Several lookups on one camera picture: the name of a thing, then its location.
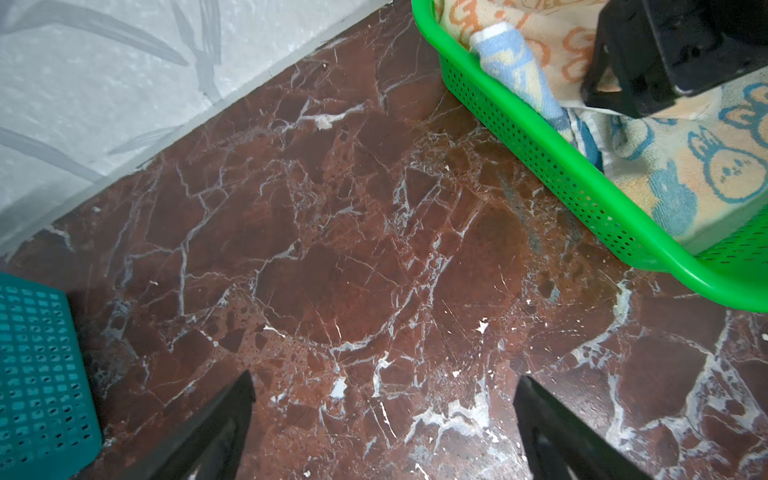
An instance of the black plastic object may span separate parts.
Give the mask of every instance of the black plastic object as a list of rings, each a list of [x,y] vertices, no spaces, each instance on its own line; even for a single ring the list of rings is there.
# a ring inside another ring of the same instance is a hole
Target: black plastic object
[[[767,65],[768,0],[610,0],[581,96],[641,118]],[[621,91],[598,89],[608,68]]]
[[[534,480],[650,480],[531,377],[514,404]]]
[[[246,370],[121,480],[232,480],[250,424],[256,393]]]

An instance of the cloth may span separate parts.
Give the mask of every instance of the cloth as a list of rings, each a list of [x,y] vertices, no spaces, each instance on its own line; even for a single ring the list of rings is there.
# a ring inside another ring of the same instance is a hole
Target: cloth
[[[605,175],[691,253],[768,203],[768,68],[724,85],[721,109],[700,120],[575,112]]]
[[[470,45],[479,55],[485,73],[531,105],[593,165],[601,167],[600,151],[586,125],[574,118],[576,125],[571,126],[572,116],[552,96],[544,72],[518,30],[509,23],[498,23],[472,34]]]
[[[507,22],[525,38],[541,66],[549,89],[565,108],[586,108],[581,82],[592,61],[598,15],[607,0],[435,0],[439,24],[465,48],[472,34]],[[615,78],[604,89],[618,89]],[[655,118],[696,119],[714,114],[718,89],[680,99]],[[606,114],[613,111],[600,110]]]

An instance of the green basket rim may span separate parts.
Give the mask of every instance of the green basket rim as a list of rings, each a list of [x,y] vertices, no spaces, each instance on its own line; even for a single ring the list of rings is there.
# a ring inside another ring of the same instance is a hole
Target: green basket rim
[[[412,7],[416,26],[426,41],[461,70],[500,111],[519,124],[527,125],[525,133],[556,157],[568,175],[591,189],[593,200],[615,207],[615,220],[656,257],[669,273],[693,291],[722,305],[753,312],[768,312],[768,285],[727,276],[712,270],[688,253],[605,175],[594,169],[541,115],[500,82],[488,76],[480,68],[478,59],[435,20],[433,0],[412,0]]]

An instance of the towel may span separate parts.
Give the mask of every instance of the towel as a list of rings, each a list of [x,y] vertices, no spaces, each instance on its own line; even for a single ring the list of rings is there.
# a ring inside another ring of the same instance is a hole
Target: towel
[[[605,3],[607,0],[435,0],[435,17],[465,48],[470,47],[472,34],[498,23],[511,24],[528,43],[558,103],[565,108],[586,108],[581,100],[581,82],[592,61],[598,15]],[[616,78],[601,87],[618,89]],[[681,98],[654,117],[711,116],[719,100],[720,92],[714,89]]]
[[[725,84],[709,118],[575,112],[603,154],[605,175],[691,253],[768,204],[768,68]]]
[[[602,168],[601,153],[586,124],[573,114],[569,116],[555,100],[544,72],[520,31],[502,22],[472,34],[469,43],[480,57],[480,66],[485,73],[533,107],[590,163]]]

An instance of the gray leaf pattern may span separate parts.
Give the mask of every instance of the gray leaf pattern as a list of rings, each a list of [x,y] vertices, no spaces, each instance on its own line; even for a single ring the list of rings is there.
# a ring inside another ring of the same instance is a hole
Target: gray leaf pattern
[[[15,24],[5,28],[3,33],[8,34],[54,24],[65,25],[69,28],[76,28],[118,41],[123,45],[147,52],[176,65],[189,65],[189,62],[179,52],[144,30],[121,22],[105,13],[55,0],[44,0],[33,5]]]
[[[174,133],[177,129],[178,129],[178,126],[174,126],[174,127],[163,127],[163,128],[158,128],[157,130],[148,131],[147,133],[131,138],[129,141],[125,142],[124,144],[118,145],[117,147],[108,151],[107,154],[108,155],[124,154],[129,151],[138,150],[140,148],[150,147],[151,145],[155,145],[157,142],[163,140],[168,135]]]
[[[214,79],[214,65],[218,65],[221,59],[221,20],[218,0],[200,0],[202,48],[197,47],[192,25],[176,2],[173,2],[173,10],[181,41],[197,59],[195,70],[198,88],[212,104],[215,104],[221,100],[221,93]]]
[[[38,158],[47,164],[66,170],[77,177],[84,178],[91,182],[96,182],[104,178],[104,176],[98,172],[72,160],[67,154],[59,149],[53,148],[34,138],[6,130],[3,127],[0,127],[0,145],[5,145],[28,157]]]

